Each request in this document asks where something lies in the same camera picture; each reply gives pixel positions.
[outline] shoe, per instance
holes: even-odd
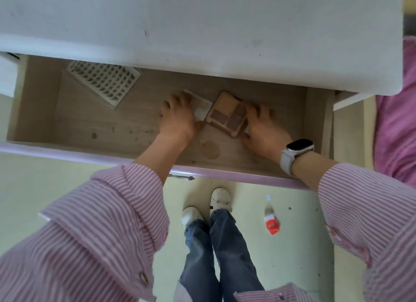
[[[216,188],[211,194],[210,215],[217,209],[226,209],[232,211],[231,195],[225,188]]]
[[[182,225],[184,226],[184,230],[191,224],[191,222],[202,219],[201,212],[198,211],[195,207],[187,207],[182,211]]]

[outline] watch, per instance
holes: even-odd
[[[313,151],[313,149],[313,142],[308,139],[300,139],[289,143],[282,151],[282,156],[280,157],[280,168],[282,168],[286,174],[293,175],[292,163],[294,158],[306,152]]]

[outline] person's left hand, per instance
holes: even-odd
[[[181,92],[179,97],[172,94],[169,102],[162,103],[162,115],[159,120],[160,135],[172,140],[183,141],[187,145],[203,126],[202,121],[195,122],[190,107],[191,96]]]

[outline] shirt button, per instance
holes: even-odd
[[[148,279],[147,279],[147,277],[146,277],[146,274],[145,274],[143,271],[141,271],[141,272],[140,272],[140,274],[139,274],[139,276],[140,276],[140,280],[141,280],[141,282],[142,282],[145,286],[147,286],[147,285],[149,284],[149,281],[148,281]]]

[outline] striped shirt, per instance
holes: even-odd
[[[416,301],[416,190],[349,164],[321,179],[319,196],[334,244],[367,264],[367,301]],[[49,222],[0,259],[2,301],[155,301],[153,255],[169,219],[162,184],[131,164],[102,170],[57,199]],[[309,302],[289,283],[235,294],[239,302]]]

